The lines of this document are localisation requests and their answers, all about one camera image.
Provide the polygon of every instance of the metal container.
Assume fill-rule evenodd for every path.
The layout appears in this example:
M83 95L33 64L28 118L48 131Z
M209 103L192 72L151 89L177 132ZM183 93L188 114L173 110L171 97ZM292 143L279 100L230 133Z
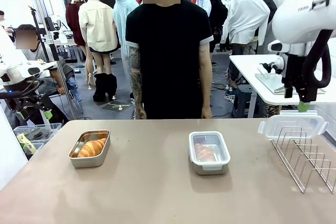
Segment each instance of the metal container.
M80 150L88 141L94 141L102 138L106 138L106 142L99 155L94 157L77 157ZM75 142L74 146L69 152L68 157L75 168L101 166L105 160L110 144L111 140L109 130L85 131L79 136L78 140Z
M189 157L199 175L224 174L231 159L223 135L216 131L190 133Z

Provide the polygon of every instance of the cream jacket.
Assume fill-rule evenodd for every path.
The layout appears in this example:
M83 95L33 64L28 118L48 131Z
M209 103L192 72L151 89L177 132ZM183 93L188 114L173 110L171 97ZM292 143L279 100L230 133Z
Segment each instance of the cream jacket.
M113 9L99 0L88 0L80 6L79 26L87 45L95 51L106 52L118 46L113 29Z

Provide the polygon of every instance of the seated person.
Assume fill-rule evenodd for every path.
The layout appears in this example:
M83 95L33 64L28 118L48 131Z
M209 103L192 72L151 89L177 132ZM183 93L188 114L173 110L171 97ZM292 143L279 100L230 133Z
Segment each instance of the seated person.
M29 49L22 49L22 52L26 56L28 60L38 60L42 59L43 61L47 61L46 56L43 52L42 45L37 37L36 28L32 25L20 25L17 29L17 46L21 48L29 48ZM45 44L46 51L48 54L48 58L50 61L53 61L54 58L52 57L53 54L51 52L50 47ZM77 101L81 101L82 98L77 90L77 83L75 80L75 73L72 67L66 64L66 62L60 57L60 63L64 72L64 75L67 80L67 86L70 92L75 96ZM46 93L48 95L52 95L55 93L65 94L64 87L62 85L62 81L57 71L57 68L52 69L50 71L51 77L44 77L44 83L39 87L39 93Z

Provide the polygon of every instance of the light stand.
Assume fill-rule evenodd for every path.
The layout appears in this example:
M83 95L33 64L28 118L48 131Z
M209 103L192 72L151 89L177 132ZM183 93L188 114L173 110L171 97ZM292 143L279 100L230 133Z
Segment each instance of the light stand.
M70 111L71 111L71 114L72 114L72 118L74 120L76 120L77 118L76 118L75 112L73 110L71 97L70 97L69 90L68 90L68 87L67 87L67 81L66 81L61 63L59 62L59 58L58 58L57 50L56 50L56 47L55 47L55 44L54 44L53 36L50 34L50 31L48 30L48 26L47 26L45 18L44 18L44 14L43 14L43 11L42 11L42 6L41 6L40 0L36 0L36 3L37 3L38 12L40 13L40 16L41 16L42 22L43 22L43 26L44 26L44 28L46 30L46 34L47 34L45 36L46 44L48 44L49 47L51 48L52 56L53 56L53 58L56 62L57 69L58 69L58 72L59 72L59 75L60 75L60 78L61 78L61 81L62 81L62 85L63 85L64 90L65 90L65 96L67 97L67 100L68 100L68 103L69 103L69 106L70 106ZM33 19L34 19L35 26L36 26L36 29L37 29L38 38L40 39L40 43L42 45L43 52L46 55L47 62L49 62L50 60L49 60L49 57L48 57L48 54L47 54L46 47L45 47L45 45L44 45L44 43L41 39L41 36L39 34L39 27L38 27L38 22L37 22L37 19L36 19L36 11L33 8L30 8L30 9L32 11Z

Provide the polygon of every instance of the beige tabletop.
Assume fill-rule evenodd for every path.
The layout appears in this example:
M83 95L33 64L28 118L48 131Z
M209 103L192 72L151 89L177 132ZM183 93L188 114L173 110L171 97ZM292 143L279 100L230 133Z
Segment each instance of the beige tabletop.
M0 223L336 223L335 195L302 194L271 142L257 133L260 121L69 122L0 192ZM96 129L111 131L105 162L75 169L69 150L83 131ZM193 131L223 134L227 174L195 175L187 150Z

